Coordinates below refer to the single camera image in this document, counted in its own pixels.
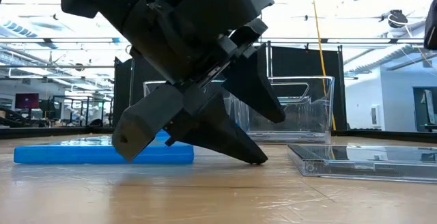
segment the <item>wooden table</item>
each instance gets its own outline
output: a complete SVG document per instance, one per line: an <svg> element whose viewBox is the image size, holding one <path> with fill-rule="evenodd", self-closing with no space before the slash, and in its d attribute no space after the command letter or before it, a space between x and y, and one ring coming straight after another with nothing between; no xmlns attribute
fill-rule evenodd
<svg viewBox="0 0 437 224"><path fill-rule="evenodd" d="M15 146L69 138L0 140L0 223L411 224L437 219L434 184L305 178L284 145L263 145L269 161L262 166L206 155L187 166L12 162Z"/></svg>

